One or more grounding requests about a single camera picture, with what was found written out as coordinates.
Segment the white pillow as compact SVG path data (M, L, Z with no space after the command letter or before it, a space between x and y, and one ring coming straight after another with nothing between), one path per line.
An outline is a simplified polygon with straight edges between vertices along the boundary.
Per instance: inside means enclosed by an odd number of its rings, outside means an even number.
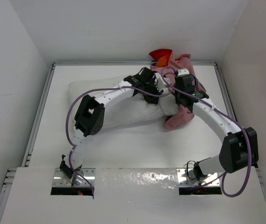
M124 76L99 80L80 80L69 83L68 99L69 103L82 93L91 89L116 87ZM137 122L146 122L161 117L166 117L159 105L148 104L142 94L137 94L127 98L112 108L105 110L103 128L112 128L121 125L130 125Z

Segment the red patterned pillowcase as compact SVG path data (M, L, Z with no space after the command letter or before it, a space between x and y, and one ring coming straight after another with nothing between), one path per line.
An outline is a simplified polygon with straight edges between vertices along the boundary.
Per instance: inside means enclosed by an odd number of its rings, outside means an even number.
M195 86L195 90L206 92L206 89L195 75L190 54L183 54L175 58L171 49L157 49L150 52L149 55L153 58L151 70L158 72L159 75L162 73L166 78L170 79L172 84L175 83L173 73L181 69L186 69L191 74L192 84ZM165 128L177 129L194 118L194 114L187 108L176 104L173 94L160 98L159 105L166 116Z

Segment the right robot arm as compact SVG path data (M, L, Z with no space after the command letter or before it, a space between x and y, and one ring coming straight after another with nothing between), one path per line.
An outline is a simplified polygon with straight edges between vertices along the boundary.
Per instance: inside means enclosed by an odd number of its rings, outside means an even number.
M234 173L259 160L258 138L252 128L243 128L213 104L208 94L201 91L195 77L182 70L176 72L175 101L201 118L222 143L219 155L194 164L196 180L202 180L216 172Z

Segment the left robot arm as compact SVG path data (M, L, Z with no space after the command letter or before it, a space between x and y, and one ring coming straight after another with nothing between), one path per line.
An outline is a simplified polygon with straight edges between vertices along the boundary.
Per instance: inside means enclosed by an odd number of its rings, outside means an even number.
M137 74L125 77L112 88L88 90L71 104L65 121L66 138L70 137L70 121L78 139L96 135L102 128L147 122L164 115L160 107L163 81L156 72L143 67Z

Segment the white front cover board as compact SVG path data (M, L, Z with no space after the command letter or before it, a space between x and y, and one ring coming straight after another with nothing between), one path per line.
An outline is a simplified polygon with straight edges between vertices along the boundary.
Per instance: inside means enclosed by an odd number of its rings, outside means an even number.
M3 224L266 224L256 171L245 191L180 195L175 169L98 168L94 196L53 196L54 168L18 168Z

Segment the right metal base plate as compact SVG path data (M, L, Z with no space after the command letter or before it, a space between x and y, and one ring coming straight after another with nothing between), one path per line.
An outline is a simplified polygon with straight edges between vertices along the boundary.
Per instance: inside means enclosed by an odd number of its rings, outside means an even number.
M193 168L178 168L177 170L178 184L181 188L190 188L190 187L219 187L219 174L213 173L209 174L206 177L203 177L200 180L197 180Z

